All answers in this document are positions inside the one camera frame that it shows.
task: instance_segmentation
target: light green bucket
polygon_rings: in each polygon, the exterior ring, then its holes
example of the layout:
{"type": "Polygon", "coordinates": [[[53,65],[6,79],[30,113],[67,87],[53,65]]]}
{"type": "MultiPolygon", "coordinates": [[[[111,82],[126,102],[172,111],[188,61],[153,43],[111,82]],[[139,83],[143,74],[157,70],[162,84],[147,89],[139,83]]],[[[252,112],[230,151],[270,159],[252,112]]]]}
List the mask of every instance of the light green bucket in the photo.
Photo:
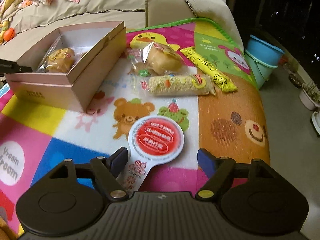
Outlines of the light green bucket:
{"type": "Polygon", "coordinates": [[[245,50],[244,55],[252,69],[254,77],[256,78],[257,88],[260,89],[262,85],[269,80],[269,76],[272,73],[272,71],[278,66],[271,66],[271,65],[268,65],[267,63],[264,63],[261,60],[258,60],[255,56],[253,56],[247,50],[245,50]]]}

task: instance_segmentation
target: ribbed gray surface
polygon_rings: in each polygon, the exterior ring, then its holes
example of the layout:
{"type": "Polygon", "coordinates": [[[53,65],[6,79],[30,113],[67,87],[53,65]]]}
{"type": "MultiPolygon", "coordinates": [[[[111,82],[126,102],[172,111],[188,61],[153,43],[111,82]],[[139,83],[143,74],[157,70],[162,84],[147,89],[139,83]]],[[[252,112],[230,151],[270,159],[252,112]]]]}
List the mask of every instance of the ribbed gray surface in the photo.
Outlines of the ribbed gray surface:
{"type": "Polygon", "coordinates": [[[40,239],[306,240],[300,233],[268,238],[240,231],[222,218],[214,204],[197,201],[188,192],[136,192],[124,203],[111,204],[95,225],[81,233],[59,238],[32,236],[26,233],[19,238],[19,240],[40,239]]]}

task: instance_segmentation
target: potted plant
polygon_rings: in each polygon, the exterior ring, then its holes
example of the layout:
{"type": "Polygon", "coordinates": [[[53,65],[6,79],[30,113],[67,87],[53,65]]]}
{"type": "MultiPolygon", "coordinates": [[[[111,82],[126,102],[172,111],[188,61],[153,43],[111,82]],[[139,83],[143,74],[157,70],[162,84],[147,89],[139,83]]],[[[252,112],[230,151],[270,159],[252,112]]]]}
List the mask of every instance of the potted plant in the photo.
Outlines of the potted plant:
{"type": "Polygon", "coordinates": [[[299,97],[304,106],[311,111],[320,107],[320,91],[313,82],[302,85],[299,97]]]}

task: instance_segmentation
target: metal screw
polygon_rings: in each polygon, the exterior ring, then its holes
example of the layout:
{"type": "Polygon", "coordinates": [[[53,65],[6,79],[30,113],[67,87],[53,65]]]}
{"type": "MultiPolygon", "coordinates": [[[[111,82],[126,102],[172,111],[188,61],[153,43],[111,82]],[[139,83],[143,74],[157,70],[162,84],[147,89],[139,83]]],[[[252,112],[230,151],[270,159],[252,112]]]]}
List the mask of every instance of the metal screw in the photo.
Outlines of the metal screw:
{"type": "Polygon", "coordinates": [[[122,198],[126,195],[127,193],[124,192],[123,190],[114,190],[110,193],[110,196],[113,198],[122,198]]]}
{"type": "Polygon", "coordinates": [[[202,198],[209,198],[214,195],[214,193],[211,190],[201,190],[198,192],[199,197],[202,198]]]}

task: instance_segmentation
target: plastic wrapper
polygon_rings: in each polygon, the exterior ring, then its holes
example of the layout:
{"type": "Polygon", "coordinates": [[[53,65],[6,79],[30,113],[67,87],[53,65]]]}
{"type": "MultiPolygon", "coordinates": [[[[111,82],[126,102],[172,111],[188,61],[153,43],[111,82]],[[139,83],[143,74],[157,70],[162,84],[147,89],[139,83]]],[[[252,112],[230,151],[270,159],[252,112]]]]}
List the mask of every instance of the plastic wrapper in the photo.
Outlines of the plastic wrapper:
{"type": "Polygon", "coordinates": [[[210,75],[214,83],[225,93],[237,91],[238,88],[232,80],[218,70],[210,61],[206,60],[200,54],[196,53],[194,47],[180,50],[193,64],[195,64],[204,73],[210,75]]]}
{"type": "Polygon", "coordinates": [[[188,74],[182,57],[170,46],[151,42],[143,49],[128,49],[132,72],[141,77],[188,74]]]}
{"type": "Polygon", "coordinates": [[[46,52],[37,72],[68,73],[87,52],[82,47],[61,48],[60,35],[46,52]]]}
{"type": "Polygon", "coordinates": [[[134,77],[135,92],[145,96],[215,95],[212,78],[208,75],[164,75],[134,77]]]}

